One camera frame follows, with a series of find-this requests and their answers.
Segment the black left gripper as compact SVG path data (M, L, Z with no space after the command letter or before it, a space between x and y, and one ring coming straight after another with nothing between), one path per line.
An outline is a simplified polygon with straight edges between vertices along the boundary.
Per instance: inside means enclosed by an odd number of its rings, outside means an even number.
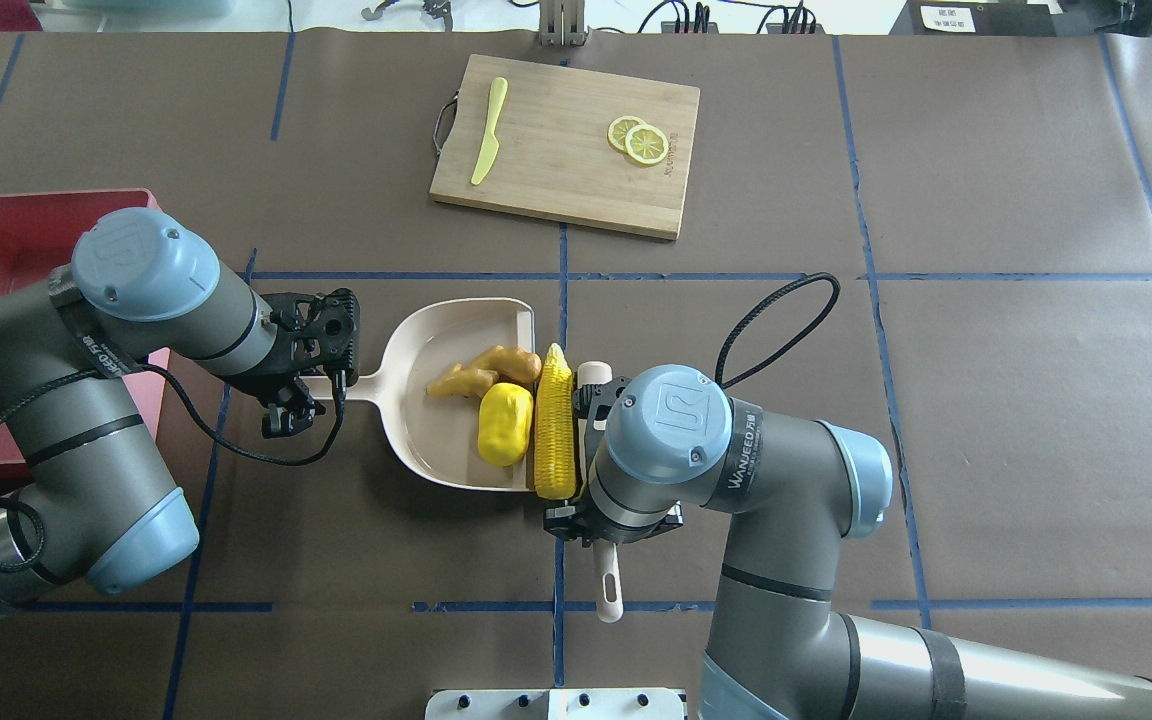
M252 367L238 372L236 388L265 406L262 438L289 438L326 411L302 381L303 373L319 370L343 388L357 382L361 306L347 288L266 293L257 300L262 301L259 328L273 332L273 341Z

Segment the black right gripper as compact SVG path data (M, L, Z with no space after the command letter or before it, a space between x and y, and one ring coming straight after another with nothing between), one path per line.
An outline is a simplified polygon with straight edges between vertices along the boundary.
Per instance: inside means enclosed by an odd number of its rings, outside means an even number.
M647 515L644 524L639 520L607 515L596 505L594 455L602 442L605 420L613 406L628 387L626 376L614 376L602 382L579 382L573 392L573 437L576 439L576 469L579 491L567 500L554 502L545 510L543 526L562 541L581 541L589 547L593 541L627 544L664 536L670 530L684 526L682 503L673 503L669 509Z

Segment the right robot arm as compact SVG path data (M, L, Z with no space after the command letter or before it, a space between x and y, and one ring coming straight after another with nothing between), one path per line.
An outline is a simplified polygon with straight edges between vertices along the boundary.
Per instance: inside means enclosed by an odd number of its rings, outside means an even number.
M1152 679L832 609L846 539L890 506L878 439L770 414L685 365L559 397L584 487L550 530L644 541L681 503L730 515L699 719L1152 719Z

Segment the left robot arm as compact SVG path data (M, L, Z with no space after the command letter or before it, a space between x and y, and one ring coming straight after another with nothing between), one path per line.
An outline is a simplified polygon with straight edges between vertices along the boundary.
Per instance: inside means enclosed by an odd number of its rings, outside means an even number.
M296 435L326 406L343 427L357 382L358 300L349 290L253 291L212 247L159 209L118 209L69 263L0 297L0 619L86 579L141 588L200 541L183 488L127 387L150 356L192 361L256 397L262 434Z

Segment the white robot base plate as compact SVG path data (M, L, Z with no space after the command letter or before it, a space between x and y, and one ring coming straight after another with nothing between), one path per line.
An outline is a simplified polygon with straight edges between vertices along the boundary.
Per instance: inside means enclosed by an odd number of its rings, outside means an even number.
M444 689L425 719L687 719L685 694L664 687Z

